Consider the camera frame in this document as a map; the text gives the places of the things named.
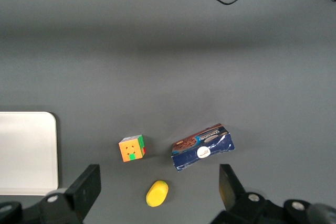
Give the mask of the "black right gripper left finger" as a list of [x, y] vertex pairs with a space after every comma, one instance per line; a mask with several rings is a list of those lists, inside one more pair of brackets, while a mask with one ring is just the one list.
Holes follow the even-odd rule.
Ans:
[[89, 165], [63, 193], [53, 193], [39, 203], [41, 223], [83, 223], [101, 192], [98, 164]]

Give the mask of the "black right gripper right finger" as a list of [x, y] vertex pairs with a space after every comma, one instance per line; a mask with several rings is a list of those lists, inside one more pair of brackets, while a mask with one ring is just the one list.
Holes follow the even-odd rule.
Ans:
[[212, 223], [284, 223], [282, 208], [258, 193], [245, 191], [229, 164], [219, 167], [219, 193], [225, 210]]

